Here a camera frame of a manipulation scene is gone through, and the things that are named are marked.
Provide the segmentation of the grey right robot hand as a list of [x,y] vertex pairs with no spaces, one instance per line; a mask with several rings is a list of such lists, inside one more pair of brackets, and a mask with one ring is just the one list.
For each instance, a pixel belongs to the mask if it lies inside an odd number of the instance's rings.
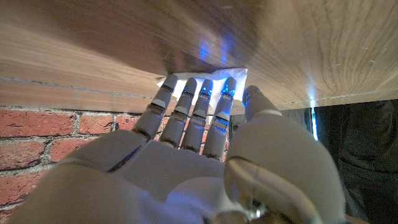
[[345,223],[330,153],[256,86],[246,122],[226,142],[236,82],[228,78],[205,128],[212,83],[188,81],[159,140],[177,84],[168,76],[130,131],[117,130],[57,163],[11,223]]

